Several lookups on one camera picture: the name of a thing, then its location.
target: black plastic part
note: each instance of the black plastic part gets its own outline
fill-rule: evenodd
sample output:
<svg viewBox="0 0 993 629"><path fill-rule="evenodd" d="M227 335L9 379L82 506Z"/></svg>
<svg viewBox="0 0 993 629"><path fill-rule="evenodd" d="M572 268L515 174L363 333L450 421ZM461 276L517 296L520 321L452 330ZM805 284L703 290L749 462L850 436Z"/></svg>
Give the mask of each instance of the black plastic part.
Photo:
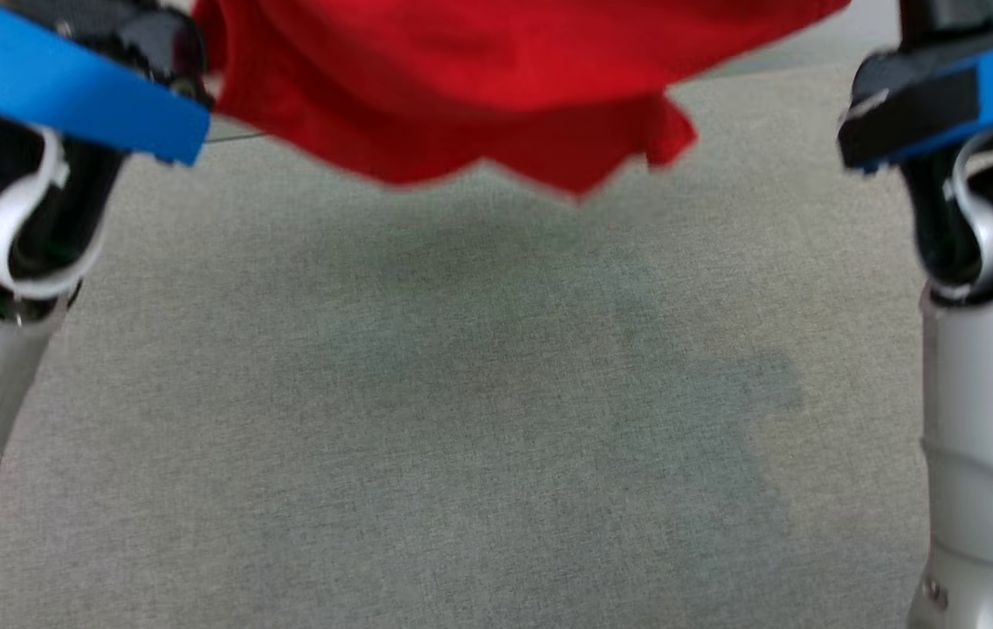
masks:
<svg viewBox="0 0 993 629"><path fill-rule="evenodd" d="M993 0L900 0L905 49L993 29Z"/></svg>
<svg viewBox="0 0 993 629"><path fill-rule="evenodd" d="M856 105L882 89L896 94L921 80L943 74L959 61L992 49L993 31L989 31L918 49L877 52L865 59L857 71L852 84L852 104Z"/></svg>
<svg viewBox="0 0 993 629"><path fill-rule="evenodd" d="M980 114L978 76L971 68L923 80L848 119L838 131L838 143L846 167L855 168L974 122Z"/></svg>
<svg viewBox="0 0 993 629"><path fill-rule="evenodd" d="M954 172L958 150L936 151L900 165L915 208L915 244L923 266L940 283L960 286L982 271L974 232L958 204L942 194Z"/></svg>
<svg viewBox="0 0 993 629"><path fill-rule="evenodd" d="M6 9L196 100L213 99L201 77L208 53L185 13L156 0L1 0Z"/></svg>

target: gray floor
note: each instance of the gray floor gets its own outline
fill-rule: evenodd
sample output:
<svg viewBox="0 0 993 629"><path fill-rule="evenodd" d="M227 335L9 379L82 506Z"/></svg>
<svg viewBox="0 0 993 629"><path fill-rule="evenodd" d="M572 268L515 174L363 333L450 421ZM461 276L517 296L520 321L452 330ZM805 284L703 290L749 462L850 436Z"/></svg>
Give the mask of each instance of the gray floor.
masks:
<svg viewBox="0 0 993 629"><path fill-rule="evenodd" d="M851 76L681 88L702 146L584 207L134 164L4 462L0 628L897 626L921 280Z"/></svg>

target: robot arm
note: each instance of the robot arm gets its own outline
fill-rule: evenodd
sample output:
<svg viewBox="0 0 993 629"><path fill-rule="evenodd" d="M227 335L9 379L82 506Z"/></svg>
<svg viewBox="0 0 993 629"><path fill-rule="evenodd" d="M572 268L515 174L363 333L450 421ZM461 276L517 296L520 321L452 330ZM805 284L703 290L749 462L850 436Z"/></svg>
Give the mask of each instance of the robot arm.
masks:
<svg viewBox="0 0 993 629"><path fill-rule="evenodd" d="M904 41L865 61L846 166L896 167L927 271L924 435L931 554L908 625L993 629L993 3L905 0Z"/></svg>
<svg viewBox="0 0 993 629"><path fill-rule="evenodd" d="M50 73L58 82L45 95L57 101L48 110L28 108L42 97L0 96L0 460L45 348L96 259L122 164L132 152L188 161L204 139L211 104L200 80L200 36L180 12L148 0L2 4L20 13L0 9L3 46L51 47L26 57L49 53L53 64L21 66L25 59L0 48L1 91L49 89ZM78 96L64 93L73 75L102 87L93 102L84 95L66 102ZM128 99L114 99L114 88ZM173 113L160 124L145 107ZM128 128L141 132L122 135Z"/></svg>

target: red cloth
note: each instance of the red cloth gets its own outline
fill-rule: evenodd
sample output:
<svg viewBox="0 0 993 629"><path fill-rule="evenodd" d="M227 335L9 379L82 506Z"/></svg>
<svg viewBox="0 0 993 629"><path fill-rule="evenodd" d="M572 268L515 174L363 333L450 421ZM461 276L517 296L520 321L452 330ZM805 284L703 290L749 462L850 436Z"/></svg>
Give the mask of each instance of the red cloth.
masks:
<svg viewBox="0 0 993 629"><path fill-rule="evenodd" d="M848 3L200 0L194 17L217 111L336 166L416 183L489 159L581 194L696 139L665 87Z"/></svg>

